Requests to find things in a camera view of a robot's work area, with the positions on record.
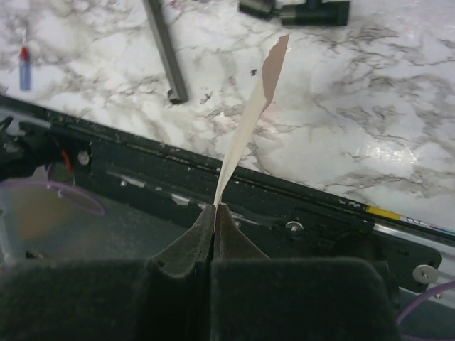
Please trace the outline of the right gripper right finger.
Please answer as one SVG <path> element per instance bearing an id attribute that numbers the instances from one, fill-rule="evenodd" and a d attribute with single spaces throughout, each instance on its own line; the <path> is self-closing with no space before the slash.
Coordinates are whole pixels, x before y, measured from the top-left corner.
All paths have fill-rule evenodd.
<path id="1" fill-rule="evenodd" d="M 253 340 L 260 307 L 255 267 L 269 259 L 235 224 L 227 205 L 217 206 L 212 261 L 212 339 Z"/>

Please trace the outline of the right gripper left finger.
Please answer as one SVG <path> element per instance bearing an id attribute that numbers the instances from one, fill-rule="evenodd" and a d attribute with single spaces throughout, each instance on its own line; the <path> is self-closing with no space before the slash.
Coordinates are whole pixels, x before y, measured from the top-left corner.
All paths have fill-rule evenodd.
<path id="1" fill-rule="evenodd" d="M 153 257 L 147 302 L 148 340 L 210 339 L 210 263 L 216 209 Z"/>

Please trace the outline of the brown paper letter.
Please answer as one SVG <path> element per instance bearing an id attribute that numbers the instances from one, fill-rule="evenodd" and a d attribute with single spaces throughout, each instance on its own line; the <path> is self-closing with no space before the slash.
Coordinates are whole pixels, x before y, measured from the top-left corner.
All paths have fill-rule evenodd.
<path id="1" fill-rule="evenodd" d="M 253 135 L 259 117 L 273 102 L 288 43 L 288 34 L 279 37 L 263 62 L 258 81 L 245 105 L 239 124 L 224 156 L 213 201 L 215 206 L 221 203 L 223 191 Z"/>

